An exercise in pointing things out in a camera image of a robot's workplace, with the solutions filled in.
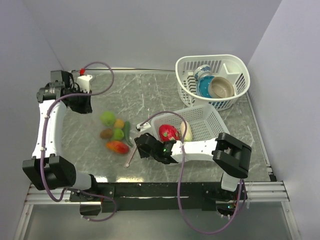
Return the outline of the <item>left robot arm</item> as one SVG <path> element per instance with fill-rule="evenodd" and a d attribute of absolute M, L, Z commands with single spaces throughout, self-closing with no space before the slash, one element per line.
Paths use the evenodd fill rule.
<path fill-rule="evenodd" d="M 31 159 L 22 163 L 22 170 L 38 190 L 44 190 L 41 173 L 44 173 L 50 190 L 73 188 L 81 190 L 88 201 L 97 199 L 100 193 L 92 174 L 78 172 L 75 166 L 62 156 L 63 120 L 67 109 L 79 114 L 90 114 L 91 98 L 74 96 L 55 105 L 55 100 L 68 94 L 90 93 L 92 75 L 81 75 L 74 79 L 63 70 L 51 71 L 51 81 L 36 94 L 40 122 L 35 149 Z"/>

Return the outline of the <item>fake brown kiwi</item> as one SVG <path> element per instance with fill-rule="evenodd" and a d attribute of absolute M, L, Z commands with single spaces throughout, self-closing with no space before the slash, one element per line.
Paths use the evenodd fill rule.
<path fill-rule="evenodd" d="M 100 132 L 99 137 L 103 140 L 108 140 L 108 139 L 111 139 L 113 135 L 114 135 L 113 129 L 106 128 Z"/>

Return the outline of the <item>fake green apple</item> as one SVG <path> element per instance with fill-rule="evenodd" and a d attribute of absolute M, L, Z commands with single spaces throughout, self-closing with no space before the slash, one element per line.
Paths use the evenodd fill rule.
<path fill-rule="evenodd" d="M 119 128 L 113 129 L 113 136 L 111 138 L 113 141 L 122 141 L 124 137 L 125 137 L 125 134 L 122 129 L 119 129 Z"/>
<path fill-rule="evenodd" d="M 105 111 L 100 115 L 100 121 L 104 126 L 113 126 L 116 122 L 116 115 L 112 111 Z"/>

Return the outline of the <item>clear zip top bag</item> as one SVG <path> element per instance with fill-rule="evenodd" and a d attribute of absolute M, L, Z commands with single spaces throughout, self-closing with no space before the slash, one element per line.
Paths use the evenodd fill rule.
<path fill-rule="evenodd" d="M 103 111 L 99 120 L 104 127 L 99 138 L 106 141 L 105 147 L 113 153 L 121 156 L 130 154 L 124 164 L 125 168 L 129 168 L 137 151 L 131 139 L 131 123 L 117 117 L 112 111 Z"/>

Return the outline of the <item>fake green chili pepper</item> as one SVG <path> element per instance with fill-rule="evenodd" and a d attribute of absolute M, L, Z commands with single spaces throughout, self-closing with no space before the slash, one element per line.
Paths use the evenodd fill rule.
<path fill-rule="evenodd" d="M 129 121 L 125 121 L 124 127 L 123 127 L 124 139 L 130 147 L 133 147 L 134 145 L 130 139 L 130 132 L 131 132 L 131 124 Z"/>

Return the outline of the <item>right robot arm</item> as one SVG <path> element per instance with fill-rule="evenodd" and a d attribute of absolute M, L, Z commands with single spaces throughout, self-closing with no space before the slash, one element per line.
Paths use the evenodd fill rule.
<path fill-rule="evenodd" d="M 232 198 L 240 180 L 249 174 L 252 147 L 225 132 L 216 138 L 184 143 L 180 140 L 161 142 L 150 133 L 144 133 L 134 142 L 141 158 L 151 157 L 165 165 L 189 161 L 215 162 L 223 170 L 218 192 L 224 199 Z"/>

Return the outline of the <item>fake orange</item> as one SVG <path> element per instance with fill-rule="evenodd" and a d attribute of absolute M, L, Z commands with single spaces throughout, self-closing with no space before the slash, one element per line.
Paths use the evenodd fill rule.
<path fill-rule="evenodd" d="M 117 118 L 113 125 L 113 127 L 116 129 L 123 129 L 124 126 L 125 126 L 125 122 L 120 118 Z"/>

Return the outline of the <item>fake white radish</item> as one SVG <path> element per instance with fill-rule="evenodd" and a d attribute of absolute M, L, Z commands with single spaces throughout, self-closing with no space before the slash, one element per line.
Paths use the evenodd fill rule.
<path fill-rule="evenodd" d="M 183 135 L 185 135 L 184 136 L 185 142 L 191 142 L 193 140 L 192 128 L 188 122 L 186 122 L 186 124 L 183 121 L 181 122 L 180 132 L 181 132 L 181 137 L 183 137 Z"/>

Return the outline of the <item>fake carrot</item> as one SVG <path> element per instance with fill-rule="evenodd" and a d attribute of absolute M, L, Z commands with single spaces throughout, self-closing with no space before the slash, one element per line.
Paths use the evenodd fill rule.
<path fill-rule="evenodd" d="M 105 144 L 105 146 L 115 152 L 115 153 L 118 153 L 118 154 L 122 154 L 122 155 L 125 155 L 129 152 L 129 147 L 121 142 L 121 141 L 118 141 L 118 140 L 113 140 L 113 141 L 109 141 Z"/>

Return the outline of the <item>fake red dragon fruit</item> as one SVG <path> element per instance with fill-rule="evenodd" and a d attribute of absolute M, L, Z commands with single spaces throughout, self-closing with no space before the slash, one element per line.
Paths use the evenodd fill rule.
<path fill-rule="evenodd" d="M 180 139 L 179 131 L 172 125 L 163 124 L 158 129 L 159 138 L 162 142 L 178 141 Z"/>

